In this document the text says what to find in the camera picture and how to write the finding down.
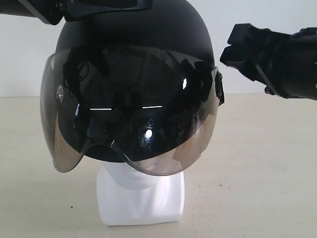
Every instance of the helmet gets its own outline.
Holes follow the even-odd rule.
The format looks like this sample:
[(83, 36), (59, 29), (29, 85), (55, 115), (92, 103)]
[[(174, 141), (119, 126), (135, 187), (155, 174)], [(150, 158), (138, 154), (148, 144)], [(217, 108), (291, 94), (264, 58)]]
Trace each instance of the helmet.
[(207, 148), (222, 77), (202, 18), (185, 0), (66, 22), (41, 84), (55, 168), (84, 155), (168, 176)]

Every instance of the white wall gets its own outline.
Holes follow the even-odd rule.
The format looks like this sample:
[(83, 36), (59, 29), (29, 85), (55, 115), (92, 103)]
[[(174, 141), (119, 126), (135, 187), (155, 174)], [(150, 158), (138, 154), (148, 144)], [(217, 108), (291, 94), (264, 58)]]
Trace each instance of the white wall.
[[(284, 33), (317, 26), (317, 2), (312, 0), (188, 0), (208, 26), (227, 94), (263, 93), (264, 87), (219, 63), (236, 23), (252, 23)], [(0, 15), (0, 97), (39, 96), (46, 59), (55, 50), (62, 28), (38, 19)]]

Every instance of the table surface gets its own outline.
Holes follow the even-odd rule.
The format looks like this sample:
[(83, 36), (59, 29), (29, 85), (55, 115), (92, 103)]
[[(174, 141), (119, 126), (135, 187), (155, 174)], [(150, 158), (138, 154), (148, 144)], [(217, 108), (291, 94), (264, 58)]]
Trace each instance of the table surface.
[(38, 98), (0, 98), (1, 238), (268, 238), (317, 234), (317, 102), (228, 95), (205, 154), (185, 171), (179, 223), (107, 227), (100, 162), (55, 171)]

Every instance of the robotic arm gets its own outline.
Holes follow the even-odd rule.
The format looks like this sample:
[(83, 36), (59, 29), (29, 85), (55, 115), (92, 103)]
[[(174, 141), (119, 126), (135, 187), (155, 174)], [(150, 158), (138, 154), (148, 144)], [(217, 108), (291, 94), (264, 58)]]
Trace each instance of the robotic arm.
[(45, 24), (57, 25), (63, 17), (76, 21), (104, 12), (147, 10), (152, 3), (152, 0), (0, 0), (0, 13), (37, 17)]
[(267, 94), (317, 100), (317, 28), (288, 35), (236, 24), (220, 61), (266, 86)]

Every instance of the visor pivot screw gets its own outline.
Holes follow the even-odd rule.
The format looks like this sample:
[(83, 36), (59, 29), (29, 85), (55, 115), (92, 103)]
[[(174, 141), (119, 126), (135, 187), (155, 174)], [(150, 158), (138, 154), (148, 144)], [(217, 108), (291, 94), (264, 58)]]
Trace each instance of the visor pivot screw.
[(57, 88), (56, 98), (59, 99), (60, 102), (63, 101), (64, 89), (63, 89), (63, 86), (61, 85)]

